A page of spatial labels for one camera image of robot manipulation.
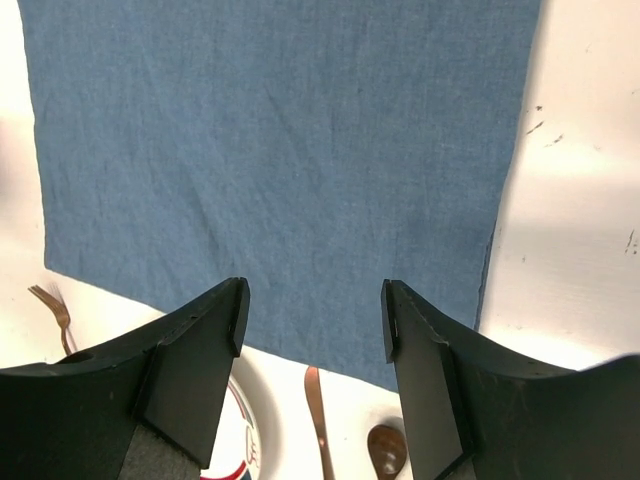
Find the white plate green red rim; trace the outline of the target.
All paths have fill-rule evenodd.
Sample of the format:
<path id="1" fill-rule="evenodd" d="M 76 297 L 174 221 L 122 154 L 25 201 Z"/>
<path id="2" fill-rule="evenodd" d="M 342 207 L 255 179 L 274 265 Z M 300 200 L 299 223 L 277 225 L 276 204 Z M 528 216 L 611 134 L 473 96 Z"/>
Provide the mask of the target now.
<path id="1" fill-rule="evenodd" d="M 209 467 L 202 479 L 288 479 L 284 414 L 265 356 L 247 348 L 234 360 Z"/>

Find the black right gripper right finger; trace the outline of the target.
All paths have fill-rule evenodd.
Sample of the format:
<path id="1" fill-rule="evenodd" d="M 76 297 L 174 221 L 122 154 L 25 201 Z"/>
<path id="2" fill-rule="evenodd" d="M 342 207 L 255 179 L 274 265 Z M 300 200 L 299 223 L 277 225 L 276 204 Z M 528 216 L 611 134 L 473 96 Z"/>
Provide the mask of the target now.
<path id="1" fill-rule="evenodd" d="M 586 370 L 506 348 L 440 312 L 406 283 L 381 290 L 417 479 L 635 479 L 639 359 Z"/>

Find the dark wooden spoon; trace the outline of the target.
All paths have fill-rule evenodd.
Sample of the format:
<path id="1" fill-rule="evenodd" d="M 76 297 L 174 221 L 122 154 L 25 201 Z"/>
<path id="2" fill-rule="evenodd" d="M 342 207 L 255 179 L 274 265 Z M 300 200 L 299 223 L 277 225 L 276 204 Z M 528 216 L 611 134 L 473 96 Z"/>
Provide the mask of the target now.
<path id="1" fill-rule="evenodd" d="M 367 448 L 378 479 L 395 479 L 407 461 L 404 435 L 390 425 L 375 425 L 368 433 Z"/>

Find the copper table knife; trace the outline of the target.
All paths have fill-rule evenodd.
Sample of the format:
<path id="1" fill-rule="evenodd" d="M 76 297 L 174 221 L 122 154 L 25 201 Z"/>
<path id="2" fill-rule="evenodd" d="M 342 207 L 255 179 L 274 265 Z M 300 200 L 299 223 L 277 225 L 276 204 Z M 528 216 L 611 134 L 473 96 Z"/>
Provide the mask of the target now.
<path id="1" fill-rule="evenodd" d="M 328 445 L 320 375 L 317 367 L 309 366 L 307 368 L 304 375 L 304 389 L 319 446 L 323 479 L 334 480 L 335 474 Z"/>

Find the blue cloth placemat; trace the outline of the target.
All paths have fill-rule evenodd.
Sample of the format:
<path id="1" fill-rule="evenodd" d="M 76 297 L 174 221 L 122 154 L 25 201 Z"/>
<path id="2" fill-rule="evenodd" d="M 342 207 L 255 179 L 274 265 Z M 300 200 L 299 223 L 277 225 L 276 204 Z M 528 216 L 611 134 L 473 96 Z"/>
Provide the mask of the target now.
<path id="1" fill-rule="evenodd" d="M 479 316 L 536 1 L 23 1 L 58 273 L 394 389 L 380 289 Z"/>

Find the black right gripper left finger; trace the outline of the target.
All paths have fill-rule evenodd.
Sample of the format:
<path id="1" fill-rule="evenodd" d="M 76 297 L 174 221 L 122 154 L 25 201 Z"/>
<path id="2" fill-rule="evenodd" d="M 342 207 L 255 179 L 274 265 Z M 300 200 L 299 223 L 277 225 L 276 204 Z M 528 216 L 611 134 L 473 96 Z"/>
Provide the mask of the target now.
<path id="1" fill-rule="evenodd" d="M 210 465 L 248 309 L 248 282 L 230 278 L 56 363 L 3 369 L 2 477 L 198 478 Z"/>

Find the copper fork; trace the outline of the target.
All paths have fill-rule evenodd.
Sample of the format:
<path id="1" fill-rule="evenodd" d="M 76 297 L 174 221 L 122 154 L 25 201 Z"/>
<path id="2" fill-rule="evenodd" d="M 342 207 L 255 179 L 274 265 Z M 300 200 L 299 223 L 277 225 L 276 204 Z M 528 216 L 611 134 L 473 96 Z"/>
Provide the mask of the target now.
<path id="1" fill-rule="evenodd" d="M 71 315 L 58 286 L 55 283 L 50 283 L 47 287 L 31 285 L 27 290 L 53 314 L 60 331 L 60 342 L 65 356 L 68 357 L 74 354 L 77 351 L 77 347 L 70 330 Z"/>

